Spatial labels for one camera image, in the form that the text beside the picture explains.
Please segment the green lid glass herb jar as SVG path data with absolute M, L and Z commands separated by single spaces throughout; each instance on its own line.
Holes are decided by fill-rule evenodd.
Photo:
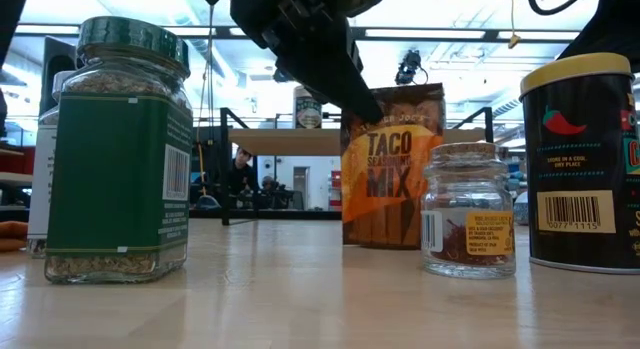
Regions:
M 187 44 L 150 23 L 100 16 L 81 25 L 77 55 L 59 102 L 46 278 L 157 280 L 187 257 Z

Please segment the black overhead frame beam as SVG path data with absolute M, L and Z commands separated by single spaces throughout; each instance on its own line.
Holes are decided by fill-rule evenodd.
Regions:
M 165 26 L 165 29 L 188 39 L 205 39 L 212 35 L 220 40 L 248 40 L 242 29 L 234 26 Z M 355 40 L 362 41 L 424 41 L 424 42 L 480 42 L 507 43 L 512 32 L 507 29 L 466 29 L 466 28 L 394 28 L 394 27 L 352 27 Z M 80 25 L 69 24 L 19 24 L 15 36 L 57 36 L 77 37 Z M 520 29 L 515 34 L 522 43 L 570 43 L 579 31 Z

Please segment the brown lid dark label can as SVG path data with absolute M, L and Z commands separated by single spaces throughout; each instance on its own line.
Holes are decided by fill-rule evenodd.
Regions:
M 294 88 L 293 118 L 296 129 L 322 127 L 322 105 L 302 85 Z

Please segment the black metal table frame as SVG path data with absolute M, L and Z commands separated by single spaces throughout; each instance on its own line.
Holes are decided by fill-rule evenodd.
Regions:
M 191 218 L 196 219 L 221 219 L 221 209 L 189 211 Z M 301 210 L 240 210 L 231 209 L 228 213 L 230 219 L 268 219 L 268 220 L 342 220 L 340 211 L 301 211 Z

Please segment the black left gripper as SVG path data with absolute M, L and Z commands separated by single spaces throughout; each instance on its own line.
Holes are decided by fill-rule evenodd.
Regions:
M 205 0 L 215 5 L 219 0 Z M 361 76 L 362 62 L 348 20 L 382 0 L 229 0 L 235 24 L 276 67 L 318 101 L 331 103 L 368 123 L 382 109 Z

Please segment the small cork lid saffron jar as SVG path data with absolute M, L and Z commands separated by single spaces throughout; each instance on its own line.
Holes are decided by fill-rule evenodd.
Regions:
M 471 279 L 515 274 L 513 199 L 508 168 L 493 143 L 431 150 L 421 199 L 421 255 L 426 271 Z

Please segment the red background furniture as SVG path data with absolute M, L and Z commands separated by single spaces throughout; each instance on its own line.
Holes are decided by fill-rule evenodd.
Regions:
M 35 148 L 0 148 L 0 172 L 32 175 L 34 170 Z

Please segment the white lid spice jar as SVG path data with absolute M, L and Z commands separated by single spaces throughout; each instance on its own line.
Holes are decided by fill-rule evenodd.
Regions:
M 38 120 L 27 233 L 27 252 L 33 258 L 45 257 L 59 101 L 63 84 L 72 74 L 73 71 L 60 71 L 54 75 L 51 92 L 54 106 L 44 112 Z

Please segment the person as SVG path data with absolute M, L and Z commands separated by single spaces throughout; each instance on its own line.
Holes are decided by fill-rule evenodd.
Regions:
M 259 205 L 261 209 L 288 209 L 293 192 L 286 189 L 271 176 L 265 176 L 262 180 L 262 189 L 259 193 Z
M 257 174 L 250 165 L 253 155 L 244 148 L 239 147 L 231 163 L 228 185 L 231 200 L 230 207 L 237 208 L 238 199 L 251 199 L 259 190 Z

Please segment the black can yellow lid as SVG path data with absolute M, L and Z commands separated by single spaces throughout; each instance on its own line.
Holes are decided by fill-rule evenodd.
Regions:
M 548 63 L 521 81 L 530 259 L 640 274 L 640 136 L 634 76 L 615 53 Z

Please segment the taco seasoning mix pouch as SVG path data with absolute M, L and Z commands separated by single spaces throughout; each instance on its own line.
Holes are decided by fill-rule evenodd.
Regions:
M 421 246 L 423 171 L 444 142 L 441 83 L 378 88 L 383 114 L 367 123 L 341 118 L 342 236 L 346 245 L 393 250 Z

